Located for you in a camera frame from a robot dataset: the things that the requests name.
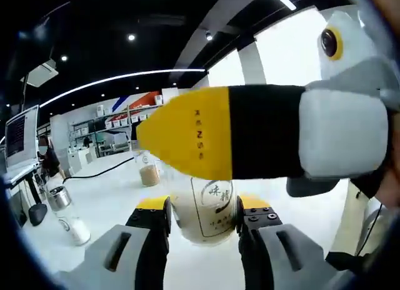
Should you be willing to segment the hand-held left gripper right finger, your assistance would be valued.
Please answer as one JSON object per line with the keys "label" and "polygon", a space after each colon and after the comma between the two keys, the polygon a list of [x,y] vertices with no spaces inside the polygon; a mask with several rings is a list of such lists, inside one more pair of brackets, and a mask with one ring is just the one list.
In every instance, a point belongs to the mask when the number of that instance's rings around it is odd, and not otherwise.
{"label": "hand-held left gripper right finger", "polygon": [[239,196],[236,223],[246,289],[344,289],[353,278],[261,199]]}

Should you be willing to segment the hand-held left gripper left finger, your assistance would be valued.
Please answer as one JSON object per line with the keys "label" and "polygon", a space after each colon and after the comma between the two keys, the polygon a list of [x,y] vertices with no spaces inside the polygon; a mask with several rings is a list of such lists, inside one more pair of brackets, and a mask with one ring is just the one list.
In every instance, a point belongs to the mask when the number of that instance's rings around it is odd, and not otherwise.
{"label": "hand-held left gripper left finger", "polygon": [[83,262],[57,278],[65,289],[162,289],[170,232],[169,196],[144,199],[126,224],[96,239]]}

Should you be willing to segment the person's right hand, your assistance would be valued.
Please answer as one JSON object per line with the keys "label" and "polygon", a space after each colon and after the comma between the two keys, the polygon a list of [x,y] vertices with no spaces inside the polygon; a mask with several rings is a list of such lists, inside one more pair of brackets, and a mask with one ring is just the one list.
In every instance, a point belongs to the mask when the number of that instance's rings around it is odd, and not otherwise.
{"label": "person's right hand", "polygon": [[388,209],[399,208],[399,166],[392,165],[384,174],[375,198]]}

